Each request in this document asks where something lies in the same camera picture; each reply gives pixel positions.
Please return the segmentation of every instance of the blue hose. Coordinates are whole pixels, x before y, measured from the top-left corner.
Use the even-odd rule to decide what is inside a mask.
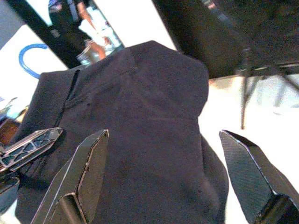
[[[28,45],[26,47],[24,47],[20,53],[19,53],[19,63],[20,63],[20,66],[27,72],[29,73],[31,76],[33,76],[34,78],[37,78],[39,79],[39,77],[41,76],[40,74],[37,74],[36,72],[34,72],[33,70],[31,70],[23,61],[23,57],[24,57],[24,54],[27,50],[31,49],[31,48],[42,48],[42,49],[47,49],[47,45],[44,44],[44,43],[35,43],[35,44],[31,44],[31,45]]]

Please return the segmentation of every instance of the white floor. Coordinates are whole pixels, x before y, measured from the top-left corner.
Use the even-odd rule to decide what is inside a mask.
[[[298,75],[292,78],[299,83]],[[299,94],[278,77],[259,81],[247,105],[245,130],[241,130],[241,90],[241,77],[211,80],[208,101],[199,117],[200,131],[224,164],[219,131],[226,129],[248,138],[299,192]],[[280,106],[274,107],[282,92]],[[226,224],[247,223],[231,185],[226,214]]]

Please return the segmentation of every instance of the dark fabric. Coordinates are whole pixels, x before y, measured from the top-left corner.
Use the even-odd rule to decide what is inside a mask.
[[[77,145],[107,128],[108,159],[94,224],[224,223],[227,173],[198,126],[207,95],[205,66],[156,42],[80,71],[42,74],[14,141],[51,126],[65,135],[20,172],[17,217],[30,223]]]

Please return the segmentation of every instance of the chair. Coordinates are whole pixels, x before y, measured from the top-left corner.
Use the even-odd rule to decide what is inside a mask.
[[[298,1],[153,0],[176,47],[201,60],[210,78],[242,75],[242,120],[259,79],[299,73]],[[251,87],[248,78],[255,77]]]

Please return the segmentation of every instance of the chair leg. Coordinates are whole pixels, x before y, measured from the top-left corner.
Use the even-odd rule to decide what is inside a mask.
[[[244,129],[244,123],[245,123],[245,110],[246,110],[246,104],[247,104],[247,82],[248,82],[248,77],[245,76],[243,78],[243,93],[242,93],[242,108],[241,108],[241,129]]]

